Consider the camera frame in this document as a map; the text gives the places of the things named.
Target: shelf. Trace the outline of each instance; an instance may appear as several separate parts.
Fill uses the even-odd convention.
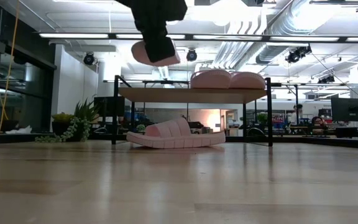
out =
[[[249,103],[266,96],[266,90],[251,89],[120,88],[118,93],[148,103]]]

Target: pink slide sandal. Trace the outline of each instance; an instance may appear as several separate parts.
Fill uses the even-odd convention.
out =
[[[226,137],[224,132],[191,134],[187,121],[183,118],[178,118],[147,126],[145,135],[128,132],[127,140],[156,149],[179,149],[206,147],[224,143]]]
[[[265,89],[265,79],[253,72],[232,72],[230,88],[235,89]]]
[[[231,75],[223,69],[195,72],[190,78],[191,88],[222,88],[230,86]]]
[[[132,46],[132,55],[134,56],[134,59],[137,62],[143,63],[145,65],[156,66],[156,67],[162,67],[162,66],[168,66],[168,65],[174,65],[180,63],[178,52],[176,52],[174,56],[163,59],[159,62],[155,62],[155,63],[151,62],[149,57],[147,56],[146,49],[145,49],[145,42],[143,40],[137,42]]]

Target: wooden floor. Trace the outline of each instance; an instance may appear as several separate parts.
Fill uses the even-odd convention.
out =
[[[0,145],[0,224],[358,223],[358,149]]]

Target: slipper on shelf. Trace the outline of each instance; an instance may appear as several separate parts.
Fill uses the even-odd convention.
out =
[[[198,71],[190,78],[191,88],[218,88],[230,87],[231,75],[223,69],[211,69]]]
[[[230,88],[264,90],[265,79],[253,72],[231,72]]]

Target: slipper on floor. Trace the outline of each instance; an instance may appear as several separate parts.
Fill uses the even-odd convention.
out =
[[[206,147],[224,143],[224,132],[213,134],[191,134],[189,124],[183,118],[153,124],[146,127],[145,135],[127,133],[127,140],[156,149],[179,149]]]

